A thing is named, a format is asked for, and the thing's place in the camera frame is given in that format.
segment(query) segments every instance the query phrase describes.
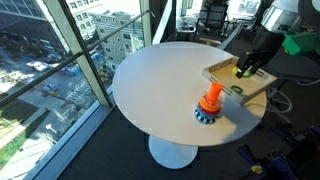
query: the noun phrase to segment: table leg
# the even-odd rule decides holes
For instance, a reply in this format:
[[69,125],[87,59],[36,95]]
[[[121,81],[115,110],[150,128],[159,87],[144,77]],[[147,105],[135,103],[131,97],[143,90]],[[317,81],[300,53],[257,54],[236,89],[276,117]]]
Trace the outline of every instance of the table leg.
[[189,165],[198,152],[197,146],[171,143],[154,136],[149,137],[149,149],[153,158],[169,169],[179,169]]

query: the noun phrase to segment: desk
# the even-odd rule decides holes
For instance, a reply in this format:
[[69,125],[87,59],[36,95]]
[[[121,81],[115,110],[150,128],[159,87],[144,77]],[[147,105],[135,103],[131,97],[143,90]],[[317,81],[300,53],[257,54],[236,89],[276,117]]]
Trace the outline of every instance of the desk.
[[185,167],[198,146],[234,141],[260,122],[267,104],[265,93],[244,106],[222,93],[221,118],[204,125],[194,117],[211,84],[202,77],[203,69],[230,57],[211,46],[168,42],[145,47],[118,66],[112,85],[115,101],[132,124],[150,135],[150,152],[162,166]]

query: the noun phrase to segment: building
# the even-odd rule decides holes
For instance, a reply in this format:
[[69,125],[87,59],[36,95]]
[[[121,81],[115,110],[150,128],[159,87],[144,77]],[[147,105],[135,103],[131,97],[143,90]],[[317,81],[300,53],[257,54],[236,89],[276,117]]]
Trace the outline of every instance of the building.
[[[100,39],[126,24],[134,17],[134,15],[126,12],[111,12],[106,9],[100,6],[95,8],[94,12],[90,11]],[[106,54],[105,60],[107,64],[115,71],[127,56],[144,47],[141,19],[136,20],[119,33],[104,41],[102,47]]]
[[[66,0],[84,40],[93,37],[95,26],[86,11],[99,0]],[[9,39],[41,44],[48,50],[69,52],[60,31],[42,0],[0,1],[0,33]]]

